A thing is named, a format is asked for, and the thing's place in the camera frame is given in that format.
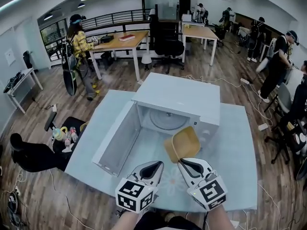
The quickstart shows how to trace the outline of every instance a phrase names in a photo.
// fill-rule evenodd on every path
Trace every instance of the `gray pants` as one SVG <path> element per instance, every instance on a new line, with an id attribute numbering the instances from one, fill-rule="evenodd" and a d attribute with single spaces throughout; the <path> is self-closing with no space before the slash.
<path id="1" fill-rule="evenodd" d="M 92 87 L 93 81 L 91 77 L 91 70 L 86 59 L 81 60 L 81 65 L 79 66 L 79 74 L 85 86 L 87 97 L 95 98 L 97 94 Z"/>

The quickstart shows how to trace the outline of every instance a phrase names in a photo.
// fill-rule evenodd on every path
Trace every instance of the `headset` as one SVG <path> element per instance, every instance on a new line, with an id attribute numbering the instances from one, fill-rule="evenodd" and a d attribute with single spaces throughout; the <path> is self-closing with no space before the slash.
<path id="1" fill-rule="evenodd" d="M 298 40 L 298 36 L 297 39 L 295 38 L 295 36 L 293 36 L 293 34 L 290 31 L 287 31 L 286 35 L 291 36 L 294 39 L 294 42 L 296 43 L 297 46 L 299 46 L 299 40 Z"/>

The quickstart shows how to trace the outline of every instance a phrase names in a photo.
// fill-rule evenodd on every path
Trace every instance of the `book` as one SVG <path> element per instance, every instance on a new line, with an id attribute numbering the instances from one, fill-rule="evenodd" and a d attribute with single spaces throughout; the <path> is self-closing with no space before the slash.
<path id="1" fill-rule="evenodd" d="M 129 34 L 129 35 L 120 37 L 119 40 L 122 41 L 122 42 L 125 42 L 125 41 L 128 41 L 128 40 L 134 39 L 134 38 L 135 38 L 135 35 Z"/>

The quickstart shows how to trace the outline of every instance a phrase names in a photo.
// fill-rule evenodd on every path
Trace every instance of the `woman in yellow jacket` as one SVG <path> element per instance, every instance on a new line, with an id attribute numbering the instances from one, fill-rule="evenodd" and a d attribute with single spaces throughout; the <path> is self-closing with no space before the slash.
<path id="1" fill-rule="evenodd" d="M 96 88 L 96 85 L 92 85 L 91 71 L 87 63 L 85 52 L 93 49 L 94 46 L 98 45 L 98 42 L 86 42 L 86 36 L 82 28 L 82 18 L 79 14 L 74 14 L 70 18 L 67 37 L 72 40 L 71 44 L 73 45 L 74 55 L 77 59 L 78 72 L 85 85 L 87 99 L 91 101 L 100 91 L 95 91 L 94 88 Z"/>

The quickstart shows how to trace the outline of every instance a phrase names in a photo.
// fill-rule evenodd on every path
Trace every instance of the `black pants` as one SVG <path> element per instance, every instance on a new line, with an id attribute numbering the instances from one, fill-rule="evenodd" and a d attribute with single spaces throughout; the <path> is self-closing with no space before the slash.
<path id="1" fill-rule="evenodd" d="M 254 47 L 251 47 L 251 48 L 254 48 L 254 49 L 249 49 L 248 50 L 248 58 L 257 58 L 259 53 L 260 53 L 260 45 L 261 45 L 261 40 L 257 40 L 257 44 L 256 46 Z"/>
<path id="2" fill-rule="evenodd" d="M 269 94 L 275 89 L 276 85 L 278 84 L 281 76 L 284 74 L 286 70 L 280 67 L 274 67 L 274 66 L 269 66 L 269 75 L 265 79 L 260 92 L 261 92 L 261 97 L 263 99 L 268 98 Z"/>
<path id="3" fill-rule="evenodd" d="M 147 212 L 141 220 L 136 224 L 134 230 L 155 230 L 164 227 L 184 230 L 201 230 L 193 222 L 190 222 L 183 217 L 173 217 L 167 223 L 158 213 Z"/>

